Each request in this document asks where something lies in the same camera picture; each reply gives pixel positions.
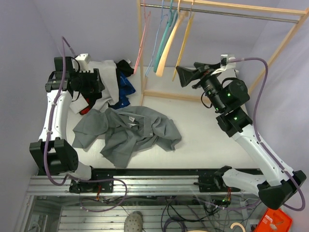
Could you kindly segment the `yellow hanger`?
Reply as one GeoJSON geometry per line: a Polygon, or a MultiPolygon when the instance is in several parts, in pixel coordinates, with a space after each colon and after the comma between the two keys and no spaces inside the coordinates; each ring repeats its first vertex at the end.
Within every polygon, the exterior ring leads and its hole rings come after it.
{"type": "Polygon", "coordinates": [[[185,51],[185,47],[186,47],[186,44],[187,44],[187,40],[188,40],[189,35],[190,35],[193,19],[194,19],[194,16],[195,16],[195,14],[193,14],[193,16],[192,16],[192,8],[193,8],[194,3],[195,3],[195,0],[192,0],[191,7],[190,7],[190,16],[189,16],[189,20],[188,20],[188,23],[187,23],[187,26],[186,26],[186,30],[185,30],[185,34],[184,34],[184,38],[183,38],[183,43],[182,43],[182,46],[181,46],[181,49],[180,49],[180,52],[179,52],[179,55],[178,55],[178,59],[177,59],[177,62],[176,62],[176,67],[180,65],[180,62],[182,60],[182,57],[183,57],[183,54],[184,54],[184,51],[185,51]]]}

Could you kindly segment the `grey shirt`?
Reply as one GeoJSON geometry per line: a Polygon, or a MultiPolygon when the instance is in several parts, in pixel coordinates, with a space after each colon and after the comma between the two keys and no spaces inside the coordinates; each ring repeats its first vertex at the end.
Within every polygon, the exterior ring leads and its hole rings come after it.
{"type": "Polygon", "coordinates": [[[117,168],[126,168],[134,152],[158,145],[174,151],[182,136],[174,121],[146,106],[91,109],[73,129],[74,148],[88,148],[100,135],[105,136],[101,154],[117,168]]]}

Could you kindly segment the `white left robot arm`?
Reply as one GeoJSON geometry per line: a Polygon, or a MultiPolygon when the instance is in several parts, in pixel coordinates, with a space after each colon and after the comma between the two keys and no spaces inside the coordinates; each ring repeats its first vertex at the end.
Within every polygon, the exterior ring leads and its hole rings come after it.
{"type": "Polygon", "coordinates": [[[55,70],[45,84],[48,106],[44,126],[29,151],[48,177],[73,177],[82,180],[86,191],[93,192],[98,188],[98,179],[92,176],[91,166],[79,162],[76,150],[67,141],[70,105],[76,106],[78,112],[90,108],[105,89],[99,70],[88,66],[90,60],[88,54],[54,59],[55,70]]]}

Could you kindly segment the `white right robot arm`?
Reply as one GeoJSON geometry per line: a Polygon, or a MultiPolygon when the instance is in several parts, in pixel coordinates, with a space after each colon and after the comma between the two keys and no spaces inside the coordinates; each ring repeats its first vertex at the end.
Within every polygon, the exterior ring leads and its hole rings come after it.
{"type": "Polygon", "coordinates": [[[261,175],[248,174],[230,166],[224,166],[214,174],[213,187],[218,191],[237,188],[259,197],[268,208],[277,210],[284,205],[306,180],[306,175],[289,167],[264,142],[253,120],[242,109],[250,96],[242,80],[236,77],[224,79],[220,64],[194,63],[194,69],[177,66],[176,71],[182,87],[197,81],[193,89],[202,88],[215,112],[221,130],[238,143],[258,165],[261,175]]]}

